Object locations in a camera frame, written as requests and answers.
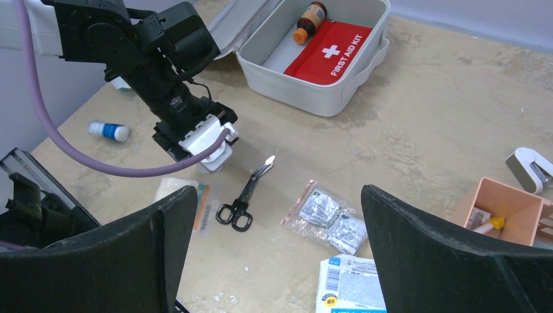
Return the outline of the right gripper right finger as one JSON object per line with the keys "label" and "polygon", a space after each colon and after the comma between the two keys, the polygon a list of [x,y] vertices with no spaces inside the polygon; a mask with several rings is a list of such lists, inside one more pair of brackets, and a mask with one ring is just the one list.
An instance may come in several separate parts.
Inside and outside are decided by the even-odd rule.
{"label": "right gripper right finger", "polygon": [[552,251],[487,237],[375,185],[361,207],[388,312],[551,312]]}

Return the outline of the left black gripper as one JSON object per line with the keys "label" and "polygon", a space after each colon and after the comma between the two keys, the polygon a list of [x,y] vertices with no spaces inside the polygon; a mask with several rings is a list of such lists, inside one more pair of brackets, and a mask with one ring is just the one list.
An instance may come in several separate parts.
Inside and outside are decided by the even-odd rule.
{"label": "left black gripper", "polygon": [[236,113],[188,85],[220,50],[191,3],[162,12],[128,8],[122,1],[53,1],[66,61],[102,63],[105,80],[123,79],[158,117],[153,139],[174,160],[179,146],[209,116],[222,123]]}

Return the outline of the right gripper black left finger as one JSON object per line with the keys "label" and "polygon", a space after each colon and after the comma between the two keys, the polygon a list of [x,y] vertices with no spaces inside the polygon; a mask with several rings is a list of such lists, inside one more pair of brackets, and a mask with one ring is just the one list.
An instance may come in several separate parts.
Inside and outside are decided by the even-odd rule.
{"label": "right gripper black left finger", "polygon": [[2,312],[184,312],[177,300],[198,195],[150,206],[42,249],[1,254]]}

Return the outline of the blue white mask packet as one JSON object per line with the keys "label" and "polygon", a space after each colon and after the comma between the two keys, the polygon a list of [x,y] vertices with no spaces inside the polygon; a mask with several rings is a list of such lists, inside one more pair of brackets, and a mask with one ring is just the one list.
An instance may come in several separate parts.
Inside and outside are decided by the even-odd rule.
{"label": "blue white mask packet", "polygon": [[386,312],[373,259],[339,254],[320,262],[316,313]]}

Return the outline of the brown bottle orange cap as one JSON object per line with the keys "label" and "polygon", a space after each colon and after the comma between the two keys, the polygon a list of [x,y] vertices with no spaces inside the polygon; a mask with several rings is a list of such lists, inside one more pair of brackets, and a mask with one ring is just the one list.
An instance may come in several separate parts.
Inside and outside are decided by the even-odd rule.
{"label": "brown bottle orange cap", "polygon": [[304,44],[315,35],[326,18],[325,5],[318,1],[311,2],[296,23],[296,30],[293,33],[294,41],[297,44]]}

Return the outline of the red first aid pouch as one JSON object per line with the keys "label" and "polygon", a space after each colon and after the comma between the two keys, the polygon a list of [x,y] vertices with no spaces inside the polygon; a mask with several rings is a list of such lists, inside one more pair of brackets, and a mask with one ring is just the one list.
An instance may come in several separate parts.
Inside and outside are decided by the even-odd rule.
{"label": "red first aid pouch", "polygon": [[284,74],[318,85],[334,84],[371,32],[371,27],[325,20]]}

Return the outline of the blue white ointment tube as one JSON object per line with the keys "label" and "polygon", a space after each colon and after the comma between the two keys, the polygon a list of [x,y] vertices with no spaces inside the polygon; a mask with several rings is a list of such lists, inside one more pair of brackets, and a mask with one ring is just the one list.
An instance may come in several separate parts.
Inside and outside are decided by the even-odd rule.
{"label": "blue white ointment tube", "polygon": [[89,123],[88,133],[99,138],[125,142],[128,140],[130,130],[125,125],[92,121]]}

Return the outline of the orange compartment tray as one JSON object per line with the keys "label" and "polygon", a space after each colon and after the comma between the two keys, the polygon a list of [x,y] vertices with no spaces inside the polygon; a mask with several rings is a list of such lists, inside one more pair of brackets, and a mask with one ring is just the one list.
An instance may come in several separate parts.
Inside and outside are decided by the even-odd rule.
{"label": "orange compartment tray", "polygon": [[552,242],[552,234],[541,232],[547,225],[540,223],[552,216],[550,200],[483,177],[457,202],[451,222],[466,228],[474,208],[505,218],[505,227],[489,231],[489,237],[526,246],[536,239]]}

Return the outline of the small white pad packet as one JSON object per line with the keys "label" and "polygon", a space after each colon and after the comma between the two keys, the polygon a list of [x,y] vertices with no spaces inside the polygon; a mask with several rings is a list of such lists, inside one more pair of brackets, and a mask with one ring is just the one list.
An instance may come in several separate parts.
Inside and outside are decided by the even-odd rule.
{"label": "small white pad packet", "polygon": [[340,204],[328,193],[314,189],[299,210],[299,216],[309,223],[328,228],[339,215]]}

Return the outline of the grey open storage case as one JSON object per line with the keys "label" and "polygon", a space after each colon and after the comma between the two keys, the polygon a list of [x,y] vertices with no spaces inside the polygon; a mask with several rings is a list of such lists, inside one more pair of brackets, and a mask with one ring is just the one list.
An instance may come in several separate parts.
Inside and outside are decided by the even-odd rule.
{"label": "grey open storage case", "polygon": [[339,114],[383,62],[388,1],[230,1],[209,30],[256,93],[323,117]]}

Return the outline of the black handled scissors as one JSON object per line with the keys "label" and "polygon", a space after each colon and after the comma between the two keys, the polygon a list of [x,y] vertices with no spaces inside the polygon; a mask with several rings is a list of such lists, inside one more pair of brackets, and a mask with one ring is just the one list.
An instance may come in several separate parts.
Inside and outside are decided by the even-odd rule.
{"label": "black handled scissors", "polygon": [[223,225],[230,224],[235,231],[245,232],[252,224],[253,217],[247,212],[249,199],[260,178],[267,173],[275,163],[276,156],[270,156],[263,165],[252,173],[244,189],[232,204],[222,204],[216,213],[216,220]]}

